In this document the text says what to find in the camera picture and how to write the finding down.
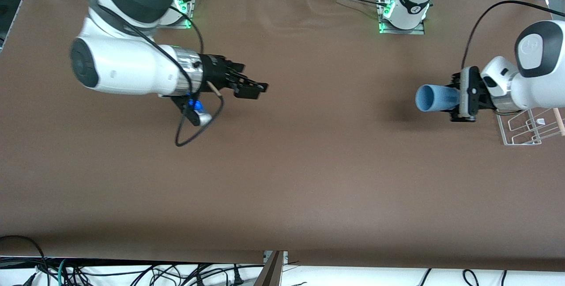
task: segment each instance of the wire rack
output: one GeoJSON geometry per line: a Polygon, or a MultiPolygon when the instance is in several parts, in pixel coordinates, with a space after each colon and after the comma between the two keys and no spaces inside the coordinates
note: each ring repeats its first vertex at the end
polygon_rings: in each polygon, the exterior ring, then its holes
{"type": "Polygon", "coordinates": [[[497,119],[506,146],[541,145],[543,139],[565,136],[559,109],[527,109],[512,116],[497,115],[497,119]]]}

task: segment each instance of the white floor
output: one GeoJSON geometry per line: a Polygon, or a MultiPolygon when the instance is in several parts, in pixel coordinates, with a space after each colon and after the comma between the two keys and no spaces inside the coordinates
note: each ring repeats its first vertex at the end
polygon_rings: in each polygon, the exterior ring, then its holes
{"type": "MultiPolygon", "coordinates": [[[[111,266],[87,267],[85,272],[97,274],[111,274],[115,272],[142,271],[148,266],[111,266]]],[[[177,268],[181,274],[189,274],[196,266],[182,265],[177,268]]],[[[227,265],[214,265],[216,267],[232,267],[227,265]]],[[[242,268],[240,270],[243,280],[256,278],[261,268],[242,268]]],[[[425,269],[422,268],[362,268],[362,267],[321,267],[321,266],[285,266],[282,274],[281,286],[296,286],[304,283],[305,286],[418,286],[425,269]]],[[[32,268],[3,269],[0,270],[0,286],[22,285],[35,272],[32,268]]],[[[480,286],[498,286],[501,283],[502,271],[474,270],[480,286]]],[[[152,274],[146,274],[138,286],[148,286],[152,274]]],[[[472,286],[475,286],[468,274],[472,286]]],[[[129,286],[137,274],[122,276],[89,276],[93,286],[129,286]]],[[[228,272],[230,282],[234,281],[233,272],[228,272]]],[[[226,275],[205,278],[206,286],[224,286],[226,275]]],[[[46,286],[45,274],[38,274],[33,286],[46,286]]],[[[51,285],[57,286],[57,280],[51,278],[51,285]]],[[[159,278],[155,286],[175,286],[175,283],[165,278],[159,278]]],[[[467,286],[462,278],[462,270],[434,269],[431,271],[425,286],[467,286]]],[[[509,271],[506,276],[505,286],[565,286],[565,272],[530,272],[509,271]]]]}

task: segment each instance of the blue object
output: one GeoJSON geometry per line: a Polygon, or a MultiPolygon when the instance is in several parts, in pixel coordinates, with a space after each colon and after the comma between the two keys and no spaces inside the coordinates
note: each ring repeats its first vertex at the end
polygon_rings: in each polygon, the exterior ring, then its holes
{"type": "Polygon", "coordinates": [[[63,286],[63,265],[65,264],[65,260],[67,260],[66,258],[64,260],[61,260],[61,264],[59,264],[59,269],[57,270],[57,281],[59,282],[59,286],[63,286]]]}
{"type": "MultiPolygon", "coordinates": [[[[192,100],[188,101],[188,105],[192,106],[192,100]]],[[[196,101],[196,104],[194,104],[194,110],[198,111],[200,109],[203,109],[204,107],[202,106],[202,103],[200,103],[200,101],[196,101]]]]}
{"type": "Polygon", "coordinates": [[[452,87],[426,84],[416,92],[416,107],[423,112],[454,109],[459,103],[459,91],[452,87]]]}

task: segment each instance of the table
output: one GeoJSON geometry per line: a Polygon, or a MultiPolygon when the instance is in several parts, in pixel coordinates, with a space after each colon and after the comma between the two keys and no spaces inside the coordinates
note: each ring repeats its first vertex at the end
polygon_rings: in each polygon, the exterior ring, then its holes
{"type": "MultiPolygon", "coordinates": [[[[48,256],[260,262],[284,249],[302,264],[562,270],[564,141],[504,147],[492,113],[455,124],[414,105],[418,86],[460,70],[472,24],[500,0],[433,1],[426,35],[399,36],[349,0],[198,0],[206,53],[270,89],[226,96],[179,149],[170,101],[73,77],[86,0],[23,0],[0,54],[0,233],[48,256]]],[[[468,64],[514,59],[517,35],[546,18],[498,7],[468,64]]],[[[192,30],[156,40],[198,46],[192,30]]]]}

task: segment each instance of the blue cup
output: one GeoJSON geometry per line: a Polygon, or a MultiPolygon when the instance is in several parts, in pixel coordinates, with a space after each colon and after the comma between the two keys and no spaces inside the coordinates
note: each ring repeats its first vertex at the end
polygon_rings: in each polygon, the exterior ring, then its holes
{"type": "Polygon", "coordinates": [[[416,92],[416,107],[423,112],[454,109],[459,103],[459,90],[452,87],[426,84],[416,92]]]}

